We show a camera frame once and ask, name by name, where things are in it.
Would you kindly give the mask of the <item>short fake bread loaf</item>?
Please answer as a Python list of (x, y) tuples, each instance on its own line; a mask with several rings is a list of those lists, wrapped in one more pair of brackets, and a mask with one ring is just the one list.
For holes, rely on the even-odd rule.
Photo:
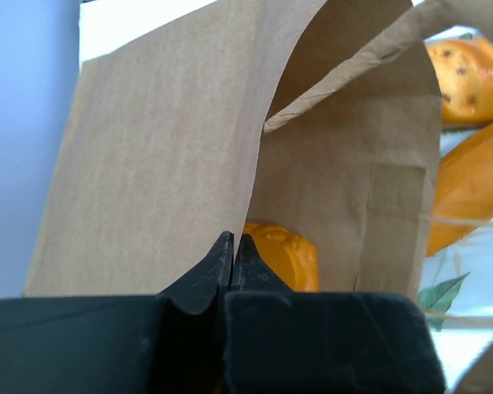
[(493, 122), (449, 151), (439, 164), (426, 256), (493, 218)]

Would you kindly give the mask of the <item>long scored fake baguette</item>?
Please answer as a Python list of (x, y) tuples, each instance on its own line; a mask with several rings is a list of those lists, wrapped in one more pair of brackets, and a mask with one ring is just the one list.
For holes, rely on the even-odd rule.
[(444, 39), (426, 50), (442, 95), (446, 128), (473, 128), (493, 121), (493, 43), (484, 37)]

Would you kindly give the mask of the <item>brown paper bag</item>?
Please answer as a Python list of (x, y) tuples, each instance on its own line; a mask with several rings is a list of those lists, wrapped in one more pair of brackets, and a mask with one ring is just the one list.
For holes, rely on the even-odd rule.
[(248, 222), (317, 249), (318, 291), (257, 250), (278, 290), (413, 302), (440, 157), (423, 41), (455, 25), (493, 40), (493, 1), (217, 1), (86, 62), (25, 297), (158, 294), (230, 232), (229, 393)]

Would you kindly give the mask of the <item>small fake bread piece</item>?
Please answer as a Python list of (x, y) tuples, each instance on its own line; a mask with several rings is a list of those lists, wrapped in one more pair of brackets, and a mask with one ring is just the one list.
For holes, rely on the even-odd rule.
[(318, 291), (316, 247), (285, 227), (248, 222), (243, 234), (253, 238), (261, 259), (294, 291)]

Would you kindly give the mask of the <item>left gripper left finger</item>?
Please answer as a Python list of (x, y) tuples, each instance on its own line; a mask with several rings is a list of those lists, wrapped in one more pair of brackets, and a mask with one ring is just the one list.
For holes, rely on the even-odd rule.
[(225, 393), (233, 243), (158, 294), (0, 300), (0, 393)]

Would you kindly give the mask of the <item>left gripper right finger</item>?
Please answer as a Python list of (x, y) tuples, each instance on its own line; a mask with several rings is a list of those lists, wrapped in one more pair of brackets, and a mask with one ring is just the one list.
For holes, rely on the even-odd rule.
[(242, 238), (226, 295), (224, 375), (232, 393), (442, 393), (422, 312), (383, 292), (293, 292)]

